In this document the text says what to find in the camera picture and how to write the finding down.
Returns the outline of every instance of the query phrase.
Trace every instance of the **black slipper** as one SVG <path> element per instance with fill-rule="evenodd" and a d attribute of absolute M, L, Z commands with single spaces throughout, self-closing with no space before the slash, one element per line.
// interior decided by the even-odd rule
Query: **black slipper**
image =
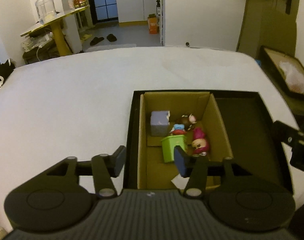
<path fill-rule="evenodd" d="M 94 37 L 92 41 L 90 41 L 90 46 L 97 45 L 99 42 L 103 41 L 103 37 Z"/>
<path fill-rule="evenodd" d="M 110 41 L 110 42 L 114 42 L 114 41 L 116 41 L 117 39 L 116 39 L 116 37 L 115 37 L 113 34 L 110 33 L 110 34 L 107 36 L 107 40 Z"/>

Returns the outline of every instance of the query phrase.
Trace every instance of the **ribbed black surface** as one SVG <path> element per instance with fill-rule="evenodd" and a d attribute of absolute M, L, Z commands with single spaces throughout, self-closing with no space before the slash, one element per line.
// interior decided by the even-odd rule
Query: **ribbed black surface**
<path fill-rule="evenodd" d="M 52 234 L 14 230 L 6 240 L 294 240 L 285 229 L 250 234 L 231 229 L 211 216 L 199 200 L 188 200 L 177 190 L 124 190 L 102 200 L 84 221 Z"/>

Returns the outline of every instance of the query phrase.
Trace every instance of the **green plastic container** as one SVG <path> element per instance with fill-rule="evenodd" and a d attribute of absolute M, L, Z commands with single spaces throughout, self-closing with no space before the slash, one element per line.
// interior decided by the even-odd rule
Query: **green plastic container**
<path fill-rule="evenodd" d="M 161 140 L 165 163 L 174 162 L 174 147 L 180 145 L 186 151 L 185 135 L 171 135 Z"/>

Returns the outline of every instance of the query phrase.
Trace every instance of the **glass door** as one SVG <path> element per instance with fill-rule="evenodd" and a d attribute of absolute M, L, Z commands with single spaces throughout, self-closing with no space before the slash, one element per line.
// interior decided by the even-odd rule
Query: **glass door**
<path fill-rule="evenodd" d="M 99 22 L 116 20 L 116 0 L 94 0 L 96 15 Z"/>

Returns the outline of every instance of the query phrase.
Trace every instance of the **orange box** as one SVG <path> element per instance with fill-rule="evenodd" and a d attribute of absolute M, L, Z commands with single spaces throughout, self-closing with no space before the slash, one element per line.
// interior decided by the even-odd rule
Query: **orange box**
<path fill-rule="evenodd" d="M 149 33 L 157 34 L 158 26 L 157 26 L 157 17 L 155 14 L 150 14 L 148 17 L 148 25 L 149 25 Z"/>

